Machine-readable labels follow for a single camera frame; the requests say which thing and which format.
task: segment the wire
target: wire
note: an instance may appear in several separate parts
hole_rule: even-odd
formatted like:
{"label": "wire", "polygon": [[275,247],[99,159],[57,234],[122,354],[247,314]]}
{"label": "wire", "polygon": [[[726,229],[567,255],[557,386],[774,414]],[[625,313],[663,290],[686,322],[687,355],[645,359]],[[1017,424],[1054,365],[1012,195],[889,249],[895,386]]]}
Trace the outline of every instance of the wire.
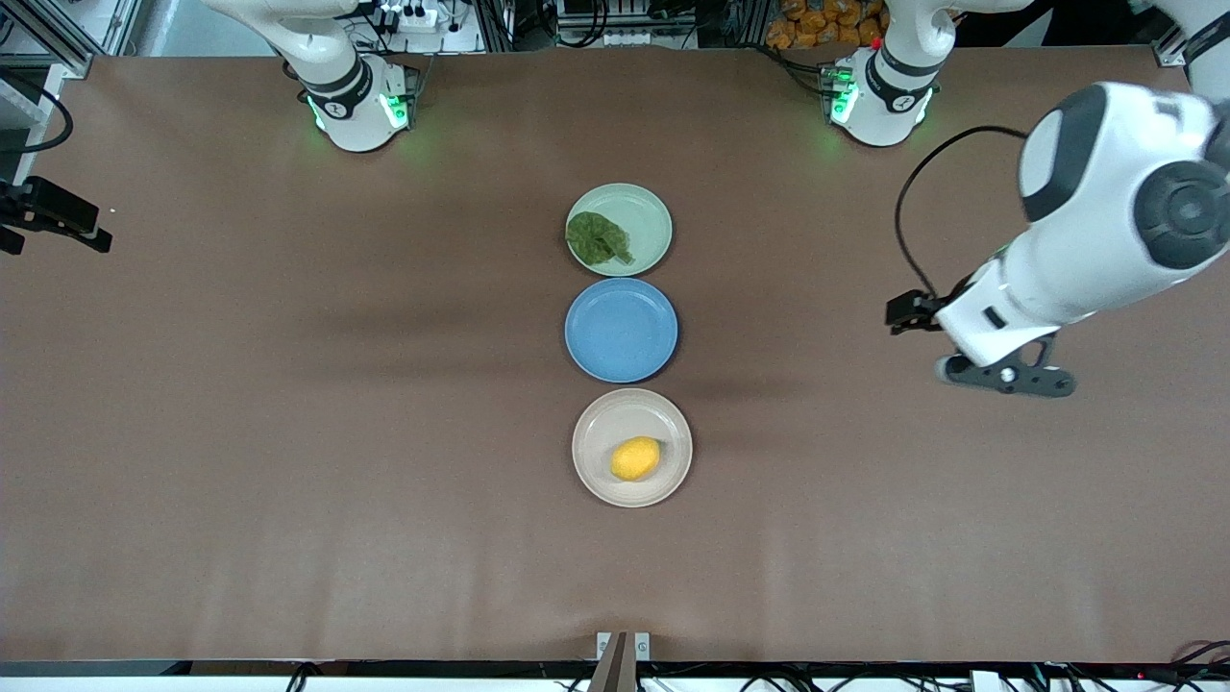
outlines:
{"label": "wire", "polygon": [[385,53],[390,53],[391,54],[392,49],[389,48],[389,44],[385,42],[384,36],[380,33],[380,29],[376,28],[376,23],[371,21],[371,17],[369,15],[364,14],[363,15],[363,21],[368,22],[368,26],[371,27],[371,33],[376,34],[376,41],[380,42],[380,48]]}
{"label": "wire", "polygon": [[[905,243],[905,234],[902,231],[902,208],[905,205],[905,194],[910,191],[910,186],[914,184],[914,179],[918,178],[920,172],[922,172],[922,168],[925,168],[926,165],[930,163],[932,159],[938,156],[941,151],[943,151],[948,146],[952,146],[953,144],[961,141],[962,139],[972,134],[978,134],[979,132],[998,132],[1000,134],[1007,134],[1010,136],[1016,136],[1018,139],[1026,139],[1027,136],[1030,136],[1027,133],[1021,132],[1020,129],[1012,129],[1010,127],[1002,127],[998,124],[980,124],[978,127],[972,127],[969,129],[958,132],[957,134],[943,140],[943,143],[932,149],[930,154],[924,156],[922,160],[919,161],[919,165],[914,166],[914,170],[910,171],[909,177],[905,178],[905,183],[902,184],[902,191],[897,194],[897,206],[893,209],[893,230],[897,234],[897,246],[900,248],[902,256],[905,257],[905,263],[908,263],[910,268],[914,269],[914,274],[918,275],[919,280],[922,281],[922,285],[926,288],[931,297],[938,297],[938,293],[936,293],[935,284],[931,283],[931,279],[927,278],[926,272],[922,270],[922,267],[920,267],[918,261],[914,258],[914,254],[910,252],[909,246]],[[1033,687],[1032,680],[1030,678],[1025,680],[1027,683],[1030,683],[1030,687]]]}
{"label": "wire", "polygon": [[777,690],[777,692],[786,692],[786,688],[782,687],[781,685],[777,685],[776,680],[774,680],[771,677],[765,677],[763,675],[758,675],[758,676],[748,680],[747,682],[744,682],[743,687],[739,687],[739,692],[748,692],[748,688],[752,687],[753,685],[755,685],[758,680],[763,681],[763,682],[768,682],[769,685],[772,685],[774,688]]}
{"label": "wire", "polygon": [[812,680],[811,674],[807,671],[807,666],[802,666],[803,670],[795,670],[792,667],[782,666],[781,676],[786,678],[798,692],[824,692],[820,690],[815,681]]}
{"label": "wire", "polygon": [[569,685],[569,686],[567,686],[567,687],[563,687],[563,683],[562,683],[562,682],[558,682],[557,685],[558,685],[560,687],[563,687],[563,691],[565,691],[565,692],[576,692],[576,690],[577,690],[577,686],[578,686],[578,685],[581,685],[581,681],[582,681],[582,680],[585,680],[585,677],[590,677],[590,678],[592,678],[592,677],[594,676],[594,672],[595,672],[594,670],[589,670],[589,671],[587,671],[587,672],[583,672],[583,674],[578,675],[578,676],[577,676],[577,680],[573,680],[573,681],[572,681],[572,685]]}
{"label": "wire", "polygon": [[12,27],[17,26],[17,22],[9,18],[7,15],[0,15],[0,25],[5,27],[4,38],[0,38],[0,45],[4,45],[9,42],[9,37],[12,36]]}
{"label": "wire", "polygon": [[[556,27],[555,27],[556,43],[558,43],[560,45],[566,45],[568,48],[587,48],[589,45],[593,45],[594,42],[597,42],[599,38],[603,37],[604,33],[606,33],[606,20],[610,17],[610,6],[606,4],[606,0],[589,0],[589,2],[594,11],[594,21],[589,25],[589,29],[585,32],[585,37],[576,43],[560,38],[560,21],[558,21],[560,12],[558,10],[556,11]],[[546,23],[545,18],[546,10],[541,5],[539,5],[539,12],[542,12],[539,17],[539,21],[542,23],[542,31],[550,31],[547,28],[549,25]]]}
{"label": "wire", "polygon": [[734,47],[750,48],[788,70],[798,70],[801,73],[811,73],[811,74],[820,74],[820,71],[823,70],[823,68],[818,65],[804,65],[803,63],[796,63],[795,60],[791,60],[785,55],[782,55],[781,50],[777,50],[776,48],[770,48],[768,45],[763,45],[760,43],[737,43]]}
{"label": "wire", "polygon": [[504,23],[504,20],[501,17],[499,7],[496,6],[494,1],[492,1],[491,5],[487,5],[487,0],[474,0],[474,4],[475,11],[487,17],[487,21],[499,29],[502,38],[508,41],[509,48],[517,50],[515,33]]}
{"label": "wire", "polygon": [[804,74],[808,74],[808,75],[817,75],[818,76],[823,71],[823,68],[820,68],[819,65],[804,65],[803,63],[796,63],[793,60],[788,60],[788,59],[786,59],[786,57],[784,57],[781,54],[780,50],[777,50],[775,48],[769,48],[768,45],[761,45],[759,43],[739,43],[739,44],[736,45],[736,48],[750,48],[750,49],[755,50],[756,53],[760,53],[761,55],[764,55],[764,57],[769,58],[770,60],[777,63],[779,65],[781,65],[786,70],[786,74],[790,75],[790,79],[795,80],[795,84],[802,86],[803,90],[807,91],[808,93],[814,93],[817,96],[827,96],[827,95],[836,95],[836,93],[839,93],[838,91],[834,91],[834,90],[824,90],[824,88],[819,88],[817,86],[813,86],[811,84],[807,84],[797,74],[797,73],[804,73]]}
{"label": "wire", "polygon": [[1223,649],[1225,647],[1230,647],[1230,640],[1221,639],[1219,642],[1209,642],[1208,644],[1205,644],[1204,647],[1200,647],[1199,649],[1192,651],[1191,654],[1188,654],[1188,655],[1186,655],[1186,656],[1183,656],[1181,659],[1175,659],[1173,661],[1170,661],[1170,665],[1177,666],[1177,665],[1182,665],[1182,664],[1189,664],[1189,663],[1194,661],[1196,659],[1203,656],[1204,654],[1208,654],[1209,651],[1215,651],[1215,650]]}
{"label": "wire", "polygon": [[461,28],[461,25],[465,23],[466,16],[470,14],[470,5],[467,2],[462,2],[461,11],[458,12],[458,0],[437,2],[435,6],[440,12],[440,16],[443,16],[450,25],[458,25],[458,28]]}
{"label": "wire", "polygon": [[304,687],[308,686],[309,675],[325,675],[325,671],[320,670],[320,666],[311,661],[299,664],[299,667],[290,676],[290,682],[287,683],[287,692],[303,692]]}
{"label": "wire", "polygon": [[1068,686],[1071,692],[1085,692],[1085,686],[1080,683],[1080,678],[1073,672],[1071,666],[1063,666],[1064,675],[1068,676]]}
{"label": "wire", "polygon": [[950,683],[950,682],[940,682],[938,680],[936,680],[934,677],[919,677],[918,680],[922,681],[921,683],[919,683],[919,682],[914,682],[915,678],[913,678],[913,677],[910,677],[908,675],[894,674],[894,676],[898,677],[898,678],[900,678],[900,680],[904,680],[905,682],[909,682],[910,685],[913,685],[914,687],[916,687],[920,692],[931,692],[930,690],[926,688],[925,683],[931,683],[931,686],[935,687],[936,690],[954,690],[956,692],[969,692],[969,690],[970,690],[968,682],[958,682],[958,683],[953,685],[953,683]]}
{"label": "wire", "polygon": [[838,683],[836,683],[836,685],[834,685],[833,687],[830,687],[830,688],[829,688],[829,692],[838,692],[838,690],[841,690],[841,688],[843,688],[843,687],[845,687],[846,685],[850,685],[851,682],[854,682],[855,680],[857,680],[857,678],[860,678],[860,677],[862,677],[862,676],[865,676],[865,675],[871,675],[871,674],[867,674],[867,672],[860,672],[859,675],[854,675],[854,676],[850,676],[850,677],[847,677],[847,678],[843,680],[841,682],[838,682]]}
{"label": "wire", "polygon": [[1106,692],[1119,692],[1114,687],[1111,687],[1109,685],[1107,685],[1105,680],[1102,680],[1101,677],[1098,677],[1096,675],[1090,675],[1090,674],[1080,670],[1079,667],[1074,666],[1073,664],[1068,664],[1068,667],[1070,667],[1073,671],[1075,671],[1076,675],[1082,676],[1082,677],[1087,677],[1087,678],[1092,680],[1093,685],[1097,685],[1098,687],[1101,687]]}
{"label": "wire", "polygon": [[[688,48],[688,41],[691,38],[691,34],[696,33],[696,29],[699,27],[700,27],[699,22],[692,25],[692,27],[688,32],[688,34],[684,36],[684,42],[679,44],[680,48]],[[699,36],[696,37],[696,48],[700,48],[700,37]]]}
{"label": "wire", "polygon": [[28,79],[21,76],[16,71],[4,65],[0,65],[0,76],[11,79],[18,84],[25,84],[31,88],[37,88],[38,92],[42,93],[44,98],[50,101],[52,106],[54,106],[55,109],[60,112],[60,116],[64,117],[64,129],[62,129],[60,133],[53,136],[52,139],[48,139],[47,141],[41,141],[38,144],[31,144],[30,146],[22,146],[21,149],[0,149],[0,154],[34,154],[37,151],[46,151],[48,149],[64,144],[68,140],[69,135],[73,134],[73,113],[69,112],[69,109],[64,106],[64,103],[62,103],[60,100],[57,98],[54,93],[43,88],[43,85],[34,84],[33,81],[30,81]]}

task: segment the lemon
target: lemon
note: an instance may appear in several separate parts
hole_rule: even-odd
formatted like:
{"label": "lemon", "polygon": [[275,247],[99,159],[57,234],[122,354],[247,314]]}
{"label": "lemon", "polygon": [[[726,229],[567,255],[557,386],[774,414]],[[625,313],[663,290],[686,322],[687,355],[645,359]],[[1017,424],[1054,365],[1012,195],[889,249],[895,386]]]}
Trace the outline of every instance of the lemon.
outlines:
{"label": "lemon", "polygon": [[658,468],[662,446],[652,438],[633,438],[611,454],[611,473],[620,481],[641,481]]}

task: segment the black cable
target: black cable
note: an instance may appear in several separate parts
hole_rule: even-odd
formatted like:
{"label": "black cable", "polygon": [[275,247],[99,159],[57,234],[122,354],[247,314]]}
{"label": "black cable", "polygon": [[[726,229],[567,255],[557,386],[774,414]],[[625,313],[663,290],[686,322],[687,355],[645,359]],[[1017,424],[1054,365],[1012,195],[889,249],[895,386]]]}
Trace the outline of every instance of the black cable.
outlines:
{"label": "black cable", "polygon": [[320,670],[320,666],[311,661],[299,664],[295,672],[290,676],[290,682],[287,683],[287,692],[303,692],[304,687],[308,686],[308,676],[310,675],[325,675],[325,671]]}
{"label": "black cable", "polygon": [[1080,678],[1073,672],[1071,666],[1064,666],[1064,675],[1068,676],[1068,686],[1071,692],[1085,692],[1085,686],[1080,683]]}
{"label": "black cable", "polygon": [[[694,23],[691,31],[684,36],[684,42],[679,44],[680,48],[688,48],[688,39],[691,38],[691,34],[696,33],[697,28],[700,28],[700,23]],[[700,48],[700,37],[696,37],[696,48]]]}
{"label": "black cable", "polygon": [[918,683],[918,682],[914,682],[915,678],[913,678],[913,677],[910,677],[908,675],[894,674],[894,676],[898,677],[898,678],[900,678],[900,680],[904,680],[905,682],[909,682],[910,685],[913,685],[914,687],[916,687],[920,692],[930,692],[930,690],[927,690],[926,686],[924,685],[924,683],[927,683],[927,682],[930,682],[936,690],[954,690],[956,692],[969,692],[969,690],[970,690],[968,682],[951,683],[951,682],[940,682],[938,680],[936,680],[934,677],[919,677],[918,680],[921,680],[922,683]]}
{"label": "black cable", "polygon": [[44,97],[47,97],[47,100],[52,102],[52,106],[54,106],[55,109],[60,112],[60,116],[64,117],[64,129],[62,129],[60,133],[57,134],[54,138],[48,139],[47,141],[41,141],[38,144],[31,144],[30,146],[22,146],[21,149],[0,149],[0,154],[33,154],[36,151],[46,151],[48,149],[64,144],[64,141],[68,140],[69,135],[73,134],[73,113],[70,113],[69,109],[64,107],[64,103],[60,103],[60,100],[57,98],[54,93],[43,88],[43,85],[34,84],[33,81],[30,81],[28,79],[21,76],[16,71],[4,65],[0,65],[0,76],[11,79],[18,84],[25,84],[31,88],[37,88],[38,92],[42,93]]}
{"label": "black cable", "polygon": [[909,677],[907,675],[895,675],[894,677],[908,683],[910,687],[918,690],[919,692],[931,692],[930,690],[926,688],[926,685],[924,682],[915,682],[913,677]]}
{"label": "black cable", "polygon": [[1196,659],[1203,656],[1204,654],[1208,654],[1209,651],[1215,651],[1215,650],[1223,649],[1225,647],[1230,647],[1230,640],[1221,639],[1219,642],[1209,642],[1208,644],[1205,644],[1204,647],[1200,647],[1199,649],[1192,651],[1191,654],[1188,654],[1188,655],[1186,655],[1186,656],[1183,656],[1181,659],[1175,659],[1173,661],[1170,661],[1170,665],[1177,666],[1177,665],[1182,665],[1182,664],[1188,664],[1188,663],[1192,663]]}
{"label": "black cable", "polygon": [[594,10],[594,21],[589,25],[589,31],[585,32],[585,37],[576,43],[560,38],[560,27],[558,27],[560,12],[556,11],[556,29],[555,29],[556,43],[568,48],[587,48],[589,45],[593,45],[599,38],[603,37],[604,33],[606,33],[606,20],[610,17],[610,6],[606,4],[606,0],[589,0],[589,1]]}
{"label": "black cable", "polygon": [[747,682],[744,682],[743,687],[739,687],[739,692],[748,692],[748,688],[752,687],[753,685],[755,685],[758,680],[763,680],[763,681],[768,682],[769,685],[772,685],[774,688],[777,690],[777,692],[786,692],[786,688],[782,687],[781,685],[777,685],[777,681],[775,681],[771,677],[765,677],[763,675],[758,675],[758,676],[748,680]]}
{"label": "black cable", "polygon": [[[572,681],[572,685],[565,687],[565,692],[576,692],[577,691],[577,686],[581,685],[582,680],[592,678],[594,676],[594,671],[597,670],[597,667],[598,667],[598,665],[594,664],[594,667],[592,667],[588,671],[582,672],[581,675],[578,675],[577,680]],[[560,687],[563,687],[562,682],[558,683],[558,685],[560,685]]]}
{"label": "black cable", "polygon": [[1105,680],[1102,680],[1101,677],[1098,677],[1096,675],[1090,675],[1090,674],[1080,670],[1079,667],[1076,667],[1076,666],[1074,666],[1071,664],[1068,664],[1068,667],[1073,669],[1076,672],[1076,675],[1080,675],[1082,677],[1087,677],[1087,678],[1092,680],[1093,685],[1097,685],[1098,687],[1101,687],[1106,692],[1119,692],[1114,687],[1111,687],[1109,685],[1107,685]]}
{"label": "black cable", "polygon": [[17,26],[17,22],[12,21],[11,18],[4,15],[0,15],[0,20],[4,20],[0,23],[5,25],[4,38],[0,38],[0,45],[4,45],[5,43],[9,42],[9,38],[12,36],[12,27]]}
{"label": "black cable", "polygon": [[389,48],[389,43],[385,42],[384,36],[380,33],[380,29],[376,28],[376,23],[371,21],[371,17],[364,14],[363,20],[368,22],[369,27],[371,27],[371,33],[376,34],[376,41],[380,42],[381,50],[392,54],[392,48]]}
{"label": "black cable", "polygon": [[824,692],[824,690],[820,690],[820,687],[815,685],[815,681],[812,680],[812,675],[808,672],[806,665],[802,666],[802,670],[795,670],[788,665],[782,666],[781,675],[787,682],[795,686],[798,692]]}
{"label": "black cable", "polygon": [[494,1],[492,1],[492,4],[488,6],[486,0],[474,0],[474,6],[477,12],[487,17],[487,21],[490,21],[491,23],[493,23],[499,28],[499,32],[503,34],[503,37],[508,39],[508,45],[513,50],[517,50],[517,41],[514,39],[515,34],[513,29],[510,29],[504,23],[504,20],[501,18],[499,7],[494,5]]}
{"label": "black cable", "polygon": [[817,96],[824,96],[825,93],[835,93],[833,91],[823,91],[818,86],[812,86],[811,84],[807,84],[806,81],[803,81],[803,77],[801,77],[797,74],[792,73],[788,68],[786,69],[786,74],[788,74],[790,79],[795,80],[795,84],[802,86],[803,91],[807,91],[808,93],[814,93]]}
{"label": "black cable", "polygon": [[737,43],[734,47],[750,48],[788,70],[798,70],[801,73],[811,73],[811,74],[820,74],[822,70],[822,68],[817,65],[804,65],[803,63],[796,63],[795,60],[787,59],[785,55],[781,54],[781,50],[777,50],[776,48],[770,48],[768,45],[763,45],[760,43]]}
{"label": "black cable", "polygon": [[546,15],[546,4],[544,4],[542,0],[534,0],[534,10],[538,14],[539,26],[542,27],[542,33],[555,38],[557,32],[551,31],[551,18]]}
{"label": "black cable", "polygon": [[833,687],[830,687],[829,692],[838,692],[838,690],[841,690],[846,685],[850,685],[851,682],[854,682],[855,680],[857,680],[857,678],[860,678],[860,677],[862,677],[865,675],[870,675],[870,674],[860,672],[859,675],[847,677],[847,678],[843,680],[841,682],[838,682],[836,685],[834,685]]}
{"label": "black cable", "polygon": [[[919,165],[914,166],[914,170],[910,171],[909,177],[905,178],[905,183],[902,184],[902,191],[897,194],[897,206],[895,209],[893,209],[893,230],[897,234],[897,246],[900,248],[902,256],[905,257],[905,263],[908,263],[910,268],[914,269],[914,274],[918,275],[919,280],[922,281],[924,288],[926,288],[931,297],[938,297],[940,295],[938,293],[936,293],[935,284],[931,283],[930,278],[927,278],[926,272],[922,270],[922,267],[919,265],[918,261],[914,258],[914,254],[910,253],[910,248],[905,243],[905,234],[902,231],[902,208],[905,205],[905,194],[910,191],[910,186],[914,184],[914,179],[919,176],[920,172],[922,172],[922,168],[925,168],[926,165],[930,163],[932,159],[938,156],[941,151],[943,151],[948,146],[952,146],[953,144],[961,141],[962,139],[972,134],[978,134],[979,132],[998,132],[1000,134],[1007,134],[1011,136],[1016,136],[1018,139],[1025,139],[1030,136],[1027,133],[1021,132],[1020,129],[1012,129],[1010,127],[1002,127],[998,124],[980,124],[978,127],[972,127],[969,129],[958,132],[957,134],[943,140],[943,143],[932,149],[930,154],[924,156],[922,160],[919,161]],[[1026,678],[1026,682],[1028,682],[1030,686],[1033,687],[1032,681],[1030,678]]]}

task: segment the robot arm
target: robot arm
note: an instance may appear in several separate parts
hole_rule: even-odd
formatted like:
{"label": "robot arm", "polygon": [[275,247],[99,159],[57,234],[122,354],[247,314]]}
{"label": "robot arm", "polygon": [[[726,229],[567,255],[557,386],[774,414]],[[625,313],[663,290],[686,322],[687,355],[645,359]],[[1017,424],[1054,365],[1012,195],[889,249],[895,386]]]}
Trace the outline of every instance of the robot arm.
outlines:
{"label": "robot arm", "polygon": [[920,296],[907,294],[889,304],[889,322],[932,328],[934,315],[959,352],[941,360],[942,380],[1065,397],[1075,381],[1023,364],[1020,349],[1049,345],[1061,326],[1182,283],[1225,253],[1228,172],[1230,106],[1127,84],[1077,91],[1021,152],[1030,227],[952,295],[924,299],[921,321],[902,320],[920,316]]}
{"label": "robot arm", "polygon": [[308,91],[316,127],[342,149],[369,151],[410,127],[417,71],[359,55],[332,18],[354,11],[358,0],[204,2],[273,45]]}
{"label": "robot arm", "polygon": [[932,85],[956,43],[947,10],[1011,12],[1032,0],[886,0],[892,18],[878,48],[838,60],[831,82],[844,93],[829,119],[866,144],[888,146],[922,122]]}

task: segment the brown table surface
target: brown table surface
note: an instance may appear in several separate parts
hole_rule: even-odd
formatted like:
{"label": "brown table surface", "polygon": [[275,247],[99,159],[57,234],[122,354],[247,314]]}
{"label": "brown table surface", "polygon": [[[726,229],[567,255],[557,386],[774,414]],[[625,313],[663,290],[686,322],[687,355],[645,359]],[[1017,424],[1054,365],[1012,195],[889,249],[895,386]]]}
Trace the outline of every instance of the brown table surface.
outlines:
{"label": "brown table surface", "polygon": [[[1030,128],[1146,49],[958,50],[903,145],[854,144],[754,53],[454,57],[418,128],[331,146],[273,59],[101,59],[36,172],[114,250],[4,258],[4,648],[32,658],[1167,660],[1230,633],[1226,263],[1065,328],[1063,402],[943,387],[891,337],[911,166]],[[1023,227],[1020,143],[913,192],[943,285]],[[600,183],[675,222],[647,387],[696,455],[668,501],[585,492],[611,386],[562,344]]]}

